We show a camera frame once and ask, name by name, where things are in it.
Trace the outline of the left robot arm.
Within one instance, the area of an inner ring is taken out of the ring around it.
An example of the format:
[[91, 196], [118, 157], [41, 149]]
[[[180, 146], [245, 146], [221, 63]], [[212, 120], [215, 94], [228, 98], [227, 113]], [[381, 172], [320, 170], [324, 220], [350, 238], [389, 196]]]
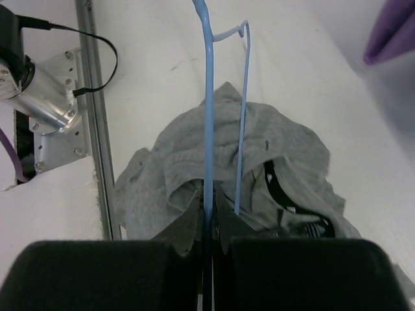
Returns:
[[50, 22], [19, 16], [1, 6], [1, 101], [30, 117], [38, 135], [62, 132], [79, 117], [77, 101], [64, 83], [24, 52], [22, 29], [51, 30]]

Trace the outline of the light blue wire hanger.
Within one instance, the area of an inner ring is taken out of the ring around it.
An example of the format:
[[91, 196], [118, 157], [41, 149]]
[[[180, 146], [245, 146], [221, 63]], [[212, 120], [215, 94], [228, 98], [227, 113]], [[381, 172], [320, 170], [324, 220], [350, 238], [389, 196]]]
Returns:
[[214, 34], [211, 28], [209, 10], [205, 1], [194, 0], [193, 5], [202, 24], [204, 47], [206, 55], [205, 66], [205, 125], [204, 125], [204, 227], [209, 229], [213, 219], [213, 134], [214, 134], [214, 107], [213, 107], [213, 84], [214, 84], [214, 48], [213, 44], [223, 41], [234, 34], [240, 38], [246, 38], [246, 53], [244, 63], [243, 93], [241, 100], [241, 115], [239, 125], [239, 140], [237, 152], [237, 175], [234, 213], [240, 213], [241, 189], [243, 178], [243, 145], [246, 122], [248, 73], [250, 65], [251, 34], [247, 20], [239, 26], [220, 34]]

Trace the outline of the grey t shirt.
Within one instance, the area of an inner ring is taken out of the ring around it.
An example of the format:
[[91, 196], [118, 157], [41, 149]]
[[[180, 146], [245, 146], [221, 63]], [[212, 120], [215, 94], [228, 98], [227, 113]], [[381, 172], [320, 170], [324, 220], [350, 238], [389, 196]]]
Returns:
[[[329, 150], [314, 131], [230, 84], [214, 92], [214, 187], [252, 229], [283, 237], [359, 238], [345, 201], [327, 181]], [[115, 183], [115, 210], [132, 239], [150, 239], [177, 219], [204, 179], [203, 104], [175, 118], [152, 149], [138, 150]]]

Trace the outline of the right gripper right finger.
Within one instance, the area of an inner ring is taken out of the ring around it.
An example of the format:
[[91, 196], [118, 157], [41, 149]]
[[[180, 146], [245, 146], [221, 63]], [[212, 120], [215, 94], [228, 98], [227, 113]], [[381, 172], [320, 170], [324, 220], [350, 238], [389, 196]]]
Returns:
[[373, 242], [280, 238], [254, 231], [214, 195], [216, 310], [412, 310], [388, 255]]

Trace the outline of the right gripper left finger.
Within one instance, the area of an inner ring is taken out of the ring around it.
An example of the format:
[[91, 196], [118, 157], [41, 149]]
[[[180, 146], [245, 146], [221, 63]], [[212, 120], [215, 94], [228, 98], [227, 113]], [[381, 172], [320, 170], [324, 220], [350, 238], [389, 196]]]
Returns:
[[1, 287], [2, 310], [196, 310], [202, 193], [150, 240], [39, 241]]

